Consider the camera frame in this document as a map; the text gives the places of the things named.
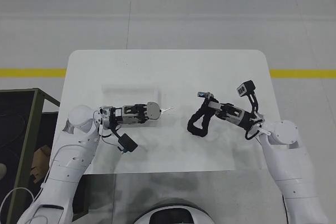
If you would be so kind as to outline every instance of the white cable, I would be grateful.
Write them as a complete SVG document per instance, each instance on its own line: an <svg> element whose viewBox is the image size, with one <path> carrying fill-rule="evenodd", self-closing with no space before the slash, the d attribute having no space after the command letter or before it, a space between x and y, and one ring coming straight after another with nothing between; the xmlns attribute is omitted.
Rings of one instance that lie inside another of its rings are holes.
<svg viewBox="0 0 336 224"><path fill-rule="evenodd" d="M38 215L38 216L34 216L34 217L32 217L31 219L27 220L24 224L27 224L28 222L31 222L33 219L35 219L35 218L39 218L39 217L45 218L45 219L46 219L46 224L49 223L49 220L47 219L47 217L46 217L46 216L43 216L43 215L40 214L40 215Z"/></svg>
<svg viewBox="0 0 336 224"><path fill-rule="evenodd" d="M51 160L51 162L50 162L50 168L49 168L49 170L48 170L47 173L46 173L46 176L45 176L45 179L44 179L43 184L45 184L45 183L47 182L47 179L48 179L48 177L49 177L49 174L50 174L52 165L53 165L53 163L54 163L54 161L55 161L55 158L56 158L58 152L59 152L62 148L67 147L67 146L79 146L79 147L82 147L82 148L84 148L84 149L87 150L86 147L84 147L84 146L82 146L82 145L80 145L80 144L66 144L66 145L64 145L64 146L61 146L61 147L56 151L54 157L52 158L52 160ZM39 191L39 193L36 195L34 201L37 200L37 198L39 197L39 195L41 194L42 191L43 191L43 188L40 189L40 191Z"/></svg>
<svg viewBox="0 0 336 224"><path fill-rule="evenodd" d="M14 189L10 190L9 193L7 193L7 195L4 197L4 200L2 201L2 203L1 203L1 205L0 205L0 215L1 215L1 210L2 210L2 207L4 206L4 203L5 203L6 199L9 197L9 195L10 195L14 190L17 190L17 189L27 190L27 191L31 194L32 202L34 202L34 195L32 194L32 192L31 192L30 190L28 190L28 188L22 188L22 187L14 188Z"/></svg>
<svg viewBox="0 0 336 224"><path fill-rule="evenodd" d="M92 122L93 122L93 123L95 124L95 126L97 127L96 122L95 122L95 113L96 113L96 112L99 112L99 111L98 111L98 110L95 110L95 111L94 111L94 113L93 113L93 115L92 115L92 120L93 120ZM56 158L58 152L59 152L62 148L67 147L67 146L79 146L79 147L82 147L82 148L86 149L86 147L84 147L84 146L82 146L82 145L80 145L80 144L67 144L67 145L65 145L65 146L60 147L60 148L56 151L56 153L55 153L53 159L52 159L51 162L50 162L50 168L49 168L49 170L48 170L47 173L46 173L46 176L45 176L45 179L44 179L43 184L45 184L45 183L47 182L47 179L48 179L48 176L49 176L49 174L50 174L52 165L53 165L53 163L54 163L54 161L55 161L55 158ZM41 187L41 189L40 189L40 191L38 192L38 194L36 195L36 197L34 197L33 193L32 193L30 190L28 190L28 188L18 187L18 188L14 188L14 189L10 190L10 192L7 193L7 195L5 196L4 200L2 201L2 203L1 203L1 205L0 205L0 215L1 215L1 210L2 210L2 207L3 207L3 205L4 205L4 202L6 201L6 199L8 198L8 196L9 196L14 190L17 190L17 189L25 189L25 190L27 190L27 191L31 194L31 197L32 197L32 202L31 202L31 204L33 204L33 202L36 201L36 200L38 199L38 197L40 196L41 192L43 191L43 187ZM38 216L34 216L33 218L27 220L27 221L25 222L25 224L27 224L28 222L30 222L30 221L32 221L33 219L38 218L38 217L44 217L44 218L46 219L46 224L48 223L48 219L47 219L46 216L38 215Z"/></svg>

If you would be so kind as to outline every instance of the yellow floor line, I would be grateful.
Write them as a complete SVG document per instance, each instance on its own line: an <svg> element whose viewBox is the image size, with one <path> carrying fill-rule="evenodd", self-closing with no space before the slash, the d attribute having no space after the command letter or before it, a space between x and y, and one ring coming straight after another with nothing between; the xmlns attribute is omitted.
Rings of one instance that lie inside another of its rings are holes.
<svg viewBox="0 0 336 224"><path fill-rule="evenodd" d="M59 68L0 68L0 78L63 78L66 69ZM271 69L272 78L336 78L336 70L309 70L309 69Z"/></svg>
<svg viewBox="0 0 336 224"><path fill-rule="evenodd" d="M272 78L336 78L336 70L271 69Z"/></svg>
<svg viewBox="0 0 336 224"><path fill-rule="evenodd" d="M59 68L25 68L25 69L0 69L0 78L63 78L66 69Z"/></svg>

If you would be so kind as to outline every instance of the cable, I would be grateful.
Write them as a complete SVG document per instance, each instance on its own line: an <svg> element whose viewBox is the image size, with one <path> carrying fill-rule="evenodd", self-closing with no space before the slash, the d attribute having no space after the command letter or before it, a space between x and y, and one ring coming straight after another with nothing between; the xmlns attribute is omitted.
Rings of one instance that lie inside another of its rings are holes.
<svg viewBox="0 0 336 224"><path fill-rule="evenodd" d="M0 115L0 118L4 118L6 116L18 116L21 119L21 121L22 121L22 131L15 138L12 138L10 141L8 141L8 142L4 143L3 145L1 145L0 149L3 149L5 146L7 146L10 143L12 143L13 141L17 140L19 137L22 136L23 132L25 131L26 122L25 122L25 119L23 118L22 115L20 115L18 113L9 113L9 114L2 114L2 115ZM20 160L19 155L17 155L13 150L11 150L9 148L4 148L4 149L7 150L7 151L10 151L10 153L14 154L15 157Z"/></svg>
<svg viewBox="0 0 336 224"><path fill-rule="evenodd" d="M39 217L45 218L45 219L46 219L46 224L49 223L49 220L47 219L47 217L46 217L46 216L43 216L42 214L40 214L40 215L38 215L38 216L34 216L34 217L32 217L31 219L27 220L24 224L27 224L28 222L32 221L33 219L35 219L35 218L39 218Z"/></svg>
<svg viewBox="0 0 336 224"><path fill-rule="evenodd" d="M22 187L14 188L14 189L10 190L9 193L7 193L6 196L4 197L4 200L2 201L2 203L1 203L1 205L0 205L0 215L1 215L1 210L2 210L2 207L4 206L4 203L5 203L6 199L9 197L9 195L10 195L14 190L17 190L17 189L27 190L27 191L31 194L31 197L32 197L32 202L31 202L31 204L34 202L34 195L32 194L32 192L31 192L30 190L28 190L28 188L22 188Z"/></svg>
<svg viewBox="0 0 336 224"><path fill-rule="evenodd" d="M260 123L260 122L263 122L264 120L263 119L260 119L260 120L257 120L257 121L255 121L255 122L253 122L253 124L251 125L251 126L254 126L254 125L256 125L256 124L258 124L258 123ZM248 134L249 134L249 131L247 130L246 132L245 132L245 139L246 140L252 140L255 136L257 136L258 134L259 134L259 130L257 130L257 132L255 132L252 136L250 136L250 137L248 137Z"/></svg>
<svg viewBox="0 0 336 224"><path fill-rule="evenodd" d="M285 215L286 215L286 223L289 224L289 217L287 215L287 209L286 209L286 204L285 204L285 198L284 195L282 195L282 202L284 204L284 209L285 209Z"/></svg>
<svg viewBox="0 0 336 224"><path fill-rule="evenodd" d="M50 173L50 171L51 171L52 165L53 165L53 163L54 163L54 161L55 161L55 158L56 158L58 152L59 152L62 148L67 147L67 146L79 146L79 147L82 147L82 148L84 148L84 149L87 150L86 147L84 147L84 146L82 146L82 145L80 145L80 144L66 144L66 145L64 145L64 146L61 146L61 147L56 151L54 157L52 158L52 160L51 160L51 162L50 162L50 168L49 168L49 170L47 171L46 176L45 176L45 179L44 179L44 182L43 182L42 184L45 184L45 183L47 182L47 179L48 179L48 177L49 177L49 173ZM34 198L34 201L37 200L37 198L39 197L39 195L41 194L42 191L43 191L43 188L40 189L40 191L38 192L38 194L37 194L36 197Z"/></svg>

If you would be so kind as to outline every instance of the white tabletop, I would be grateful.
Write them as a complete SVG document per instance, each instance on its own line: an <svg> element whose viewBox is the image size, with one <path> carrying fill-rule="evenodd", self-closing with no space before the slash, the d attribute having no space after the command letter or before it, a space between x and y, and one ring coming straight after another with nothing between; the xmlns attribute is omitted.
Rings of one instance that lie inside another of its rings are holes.
<svg viewBox="0 0 336 224"><path fill-rule="evenodd" d="M258 142L245 140L244 130L233 124L213 117L204 138L186 130L203 102L198 91L250 111L247 97L236 92L247 80L256 85L259 112L279 120L267 61L260 51L78 50L69 58L55 139L76 105L98 109L153 100L161 108L174 109L158 121L119 131L139 145L133 153L121 155L101 141L85 174L266 169ZM107 141L116 143L116 138Z"/></svg>

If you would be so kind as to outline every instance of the robotic hand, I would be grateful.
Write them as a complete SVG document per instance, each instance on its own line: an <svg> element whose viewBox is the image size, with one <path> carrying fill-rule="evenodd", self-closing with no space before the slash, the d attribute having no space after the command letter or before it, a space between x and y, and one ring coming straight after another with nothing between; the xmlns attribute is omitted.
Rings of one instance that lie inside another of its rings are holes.
<svg viewBox="0 0 336 224"><path fill-rule="evenodd" d="M78 182L92 162L100 138L112 135L104 136L103 130L111 130L118 137L122 153L133 152L138 145L127 134L120 136L117 126L157 120L161 113L155 102L122 108L103 106L99 111L84 105L75 107L53 147L41 190L18 223L71 223Z"/></svg>
<svg viewBox="0 0 336 224"><path fill-rule="evenodd" d="M251 80L237 88L240 97L248 96L252 106L251 112L233 104L220 104L211 93L199 92L198 96L205 98L200 108L203 111L200 113L198 111L192 116L188 123L188 131L195 135L203 131L206 135L209 123L207 120L210 120L213 114L242 127L246 131L247 140L254 137L260 140L269 172L286 201L290 223L329 223L316 193L314 167L296 125L288 120L276 122L265 120L261 114L258 114L259 107L254 90L255 85ZM204 115L203 129L198 129L193 123L202 114ZM286 145L287 148L274 148L274 145Z"/></svg>

